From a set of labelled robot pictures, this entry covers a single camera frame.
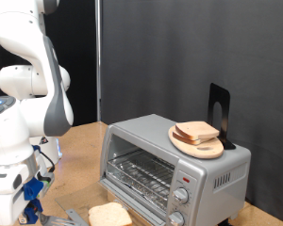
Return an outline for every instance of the black backdrop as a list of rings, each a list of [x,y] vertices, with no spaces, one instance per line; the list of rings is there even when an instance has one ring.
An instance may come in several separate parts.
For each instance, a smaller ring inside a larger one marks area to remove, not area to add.
[[[71,77],[67,97],[75,121],[96,121],[96,35],[94,0],[60,0],[58,10],[45,16],[46,35],[55,46],[58,63]],[[23,59],[0,50],[0,69],[26,64]]]
[[[283,0],[103,1],[103,122],[205,121],[211,82],[252,152],[247,199],[283,220]]]

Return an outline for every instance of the toaster oven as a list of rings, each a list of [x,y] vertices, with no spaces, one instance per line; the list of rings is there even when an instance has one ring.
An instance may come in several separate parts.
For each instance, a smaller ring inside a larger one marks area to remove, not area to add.
[[[238,145],[215,159],[180,152],[175,122],[157,115],[110,125],[100,183],[152,225],[214,226],[243,208],[250,152]]]

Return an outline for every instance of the wire rack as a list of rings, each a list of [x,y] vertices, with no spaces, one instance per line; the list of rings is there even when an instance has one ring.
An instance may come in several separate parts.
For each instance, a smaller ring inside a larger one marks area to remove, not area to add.
[[[175,168],[173,165],[144,150],[115,158],[108,163],[117,169],[108,171],[110,175],[166,212]]]

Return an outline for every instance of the bread slice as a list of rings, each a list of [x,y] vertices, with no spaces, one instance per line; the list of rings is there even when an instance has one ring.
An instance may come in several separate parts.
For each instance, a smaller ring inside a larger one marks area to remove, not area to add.
[[[191,140],[191,139],[188,139],[188,138],[185,138],[185,137],[182,137],[180,134],[178,134],[178,132],[175,130],[175,126],[174,126],[174,131],[173,131],[173,137],[182,141],[182,142],[185,142],[187,144],[192,144],[192,145],[199,145],[203,142],[206,142],[208,141],[210,138],[203,138],[203,139],[196,139],[196,140]]]
[[[128,212],[117,202],[94,206],[89,211],[91,226],[132,226]]]
[[[175,128],[179,135],[191,140],[219,136],[219,131],[204,121],[177,123]]]

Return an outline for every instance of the bread on table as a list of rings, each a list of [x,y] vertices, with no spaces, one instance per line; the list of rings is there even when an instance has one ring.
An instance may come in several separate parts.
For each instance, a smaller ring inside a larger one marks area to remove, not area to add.
[[[91,226],[132,226],[132,220],[123,206],[117,202],[94,206],[89,211]]]

